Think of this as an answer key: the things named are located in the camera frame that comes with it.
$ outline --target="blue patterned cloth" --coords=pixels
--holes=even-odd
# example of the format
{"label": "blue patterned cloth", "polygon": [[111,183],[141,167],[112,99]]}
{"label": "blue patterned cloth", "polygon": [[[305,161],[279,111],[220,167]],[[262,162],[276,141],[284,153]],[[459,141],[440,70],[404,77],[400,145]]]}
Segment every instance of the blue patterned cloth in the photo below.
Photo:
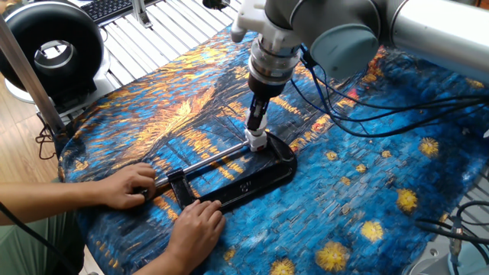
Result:
{"label": "blue patterned cloth", "polygon": [[[252,97],[247,62],[253,37],[234,44],[226,29],[90,106],[58,137],[60,178],[100,180],[139,161],[161,177],[240,142]],[[319,105],[303,66],[294,79]],[[378,105],[487,94],[479,82],[390,49],[381,49],[364,73],[332,85]],[[353,118],[384,112],[338,96],[332,101]],[[405,112],[364,127],[389,131],[436,112]],[[295,178],[225,214],[226,228],[197,274],[399,274],[434,237],[414,220],[450,212],[487,159],[481,138],[489,128],[486,110],[393,137],[359,138],[334,126],[287,84],[268,114],[269,131],[297,154]],[[345,126],[363,131],[359,124]],[[203,195],[265,165],[243,150],[189,178]],[[163,191],[131,211],[79,212],[87,245],[106,275],[135,272],[164,251],[180,209],[172,191]]]}

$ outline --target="metal rod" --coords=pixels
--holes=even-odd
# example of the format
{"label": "metal rod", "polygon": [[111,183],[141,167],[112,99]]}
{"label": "metal rod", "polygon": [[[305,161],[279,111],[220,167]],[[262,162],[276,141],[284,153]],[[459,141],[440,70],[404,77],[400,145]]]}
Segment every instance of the metal rod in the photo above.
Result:
{"label": "metal rod", "polygon": [[46,123],[49,124],[54,134],[58,133],[64,127],[64,123],[61,121],[60,115],[58,115],[58,112],[51,104],[34,69],[32,69],[32,66],[29,64],[28,59],[25,57],[24,52],[18,45],[13,33],[8,28],[8,25],[2,16],[0,16],[0,50],[2,50],[5,57],[7,57],[8,62],[17,73],[24,88],[31,95]]}
{"label": "metal rod", "polygon": [[131,0],[132,1],[132,14],[141,23],[145,28],[153,27],[153,24],[150,22],[150,18],[146,13],[146,5],[144,4],[144,0]]}
{"label": "metal rod", "polygon": [[[240,149],[242,149],[245,146],[248,146],[249,144],[250,144],[249,141],[245,141],[243,143],[237,144],[237,145],[235,145],[235,146],[233,146],[233,147],[231,147],[229,149],[224,150],[223,152],[221,152],[219,154],[216,154],[216,155],[214,155],[212,157],[208,157],[205,160],[202,160],[202,161],[200,161],[198,163],[195,163],[193,165],[190,165],[189,167],[183,169],[183,173],[188,174],[188,173],[191,173],[191,172],[193,172],[195,170],[198,170],[199,168],[204,167],[205,165],[209,165],[210,163],[212,163],[212,162],[214,162],[216,160],[219,160],[219,159],[221,159],[221,158],[223,158],[223,157],[225,157],[225,156],[227,156],[229,154],[232,154],[235,151],[240,150]],[[158,180],[155,185],[156,185],[156,188],[160,188],[160,187],[164,186],[167,183],[168,183],[168,178],[167,177],[164,177],[163,179]]]}

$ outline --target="cable bundle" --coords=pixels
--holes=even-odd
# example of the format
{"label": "cable bundle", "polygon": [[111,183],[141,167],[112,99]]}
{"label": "cable bundle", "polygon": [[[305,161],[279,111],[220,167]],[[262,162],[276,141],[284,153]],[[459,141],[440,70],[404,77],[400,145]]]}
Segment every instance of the cable bundle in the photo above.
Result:
{"label": "cable bundle", "polygon": [[[346,131],[347,133],[354,135],[356,137],[360,137],[360,138],[385,138],[385,137],[389,137],[389,136],[392,136],[395,134],[402,134],[402,133],[405,133],[407,131],[413,130],[415,128],[426,127],[426,126],[430,126],[430,125],[437,125],[437,124],[449,122],[449,121],[438,121],[438,122],[434,122],[434,121],[439,120],[440,118],[444,118],[447,115],[450,115],[450,114],[459,112],[461,110],[467,109],[469,107],[475,107],[474,110],[467,112],[467,113],[464,113],[464,114],[461,114],[461,115],[453,118],[452,120],[464,118],[466,116],[469,116],[475,112],[482,110],[483,108],[487,107],[487,104],[489,104],[489,95],[459,95],[459,96],[446,97],[443,99],[436,99],[436,100],[432,100],[430,102],[419,103],[419,104],[415,104],[415,105],[408,105],[408,106],[404,106],[404,107],[382,106],[382,105],[369,104],[369,103],[357,100],[351,96],[348,96],[348,95],[346,95],[342,92],[339,92],[338,90],[332,88],[328,84],[326,78],[324,81],[322,81],[321,79],[318,79],[318,77],[316,76],[316,73],[314,71],[314,67],[318,66],[318,64],[312,59],[312,57],[309,55],[309,52],[306,50],[306,48],[304,46],[301,46],[301,51],[303,52],[303,57],[301,58],[301,61],[303,62],[304,66],[311,72],[311,75],[313,77],[313,82],[314,82],[314,85],[317,89],[319,97],[321,99],[321,103],[322,103],[323,108],[320,108],[319,106],[314,105],[310,100],[308,100],[304,96],[304,94],[300,91],[300,89],[298,88],[296,83],[293,81],[293,79],[290,80],[291,84],[296,89],[296,91],[299,93],[299,95],[307,103],[309,103],[313,108],[315,108],[316,110],[318,110],[322,113],[329,115],[331,117],[331,119],[333,120],[333,122],[336,125],[338,125],[338,127],[340,127],[343,131]],[[323,94],[323,91],[321,89],[319,82],[321,82],[325,86],[326,95]],[[332,93],[340,95],[343,98],[352,100],[353,102],[355,102],[359,105],[362,105],[364,107],[386,110],[386,112],[381,114],[381,115],[372,116],[370,118],[350,118],[346,115],[340,114],[338,111],[335,110],[335,108],[333,107],[333,105],[331,103],[330,91],[332,91]],[[401,128],[398,128],[398,129],[395,129],[392,131],[384,132],[384,133],[370,134],[367,132],[367,129],[362,124],[362,122],[374,121],[374,120],[377,120],[379,118],[385,118],[385,117],[388,117],[390,115],[398,114],[401,112],[407,112],[407,111],[411,111],[411,110],[430,110],[430,109],[442,109],[442,108],[443,108],[443,110],[441,110],[436,115],[432,115],[428,118],[421,119],[421,120],[414,122],[410,125],[406,125],[404,127],[401,127]],[[343,121],[350,121],[350,122],[359,123],[359,125],[362,127],[362,129],[364,130],[365,133],[358,133],[358,132],[355,132],[355,131],[345,127],[342,124]]]}

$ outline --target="keyboard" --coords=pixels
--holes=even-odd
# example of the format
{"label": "keyboard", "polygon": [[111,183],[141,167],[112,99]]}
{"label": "keyboard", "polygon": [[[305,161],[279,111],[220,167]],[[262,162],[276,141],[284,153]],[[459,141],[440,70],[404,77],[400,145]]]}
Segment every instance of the keyboard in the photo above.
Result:
{"label": "keyboard", "polygon": [[[145,0],[147,5],[154,0]],[[131,0],[95,0],[87,5],[83,5],[84,10],[96,24],[109,23],[129,11],[132,11]]]}

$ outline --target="person's left hand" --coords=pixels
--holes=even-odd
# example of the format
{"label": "person's left hand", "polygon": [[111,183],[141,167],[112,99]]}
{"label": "person's left hand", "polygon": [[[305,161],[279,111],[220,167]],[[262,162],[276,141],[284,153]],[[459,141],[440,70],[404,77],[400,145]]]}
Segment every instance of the person's left hand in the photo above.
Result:
{"label": "person's left hand", "polygon": [[134,189],[147,189],[147,197],[152,198],[156,191],[154,177],[156,172],[148,163],[138,163],[122,168],[106,179],[96,182],[99,201],[114,209],[129,209],[144,203],[141,194]]}

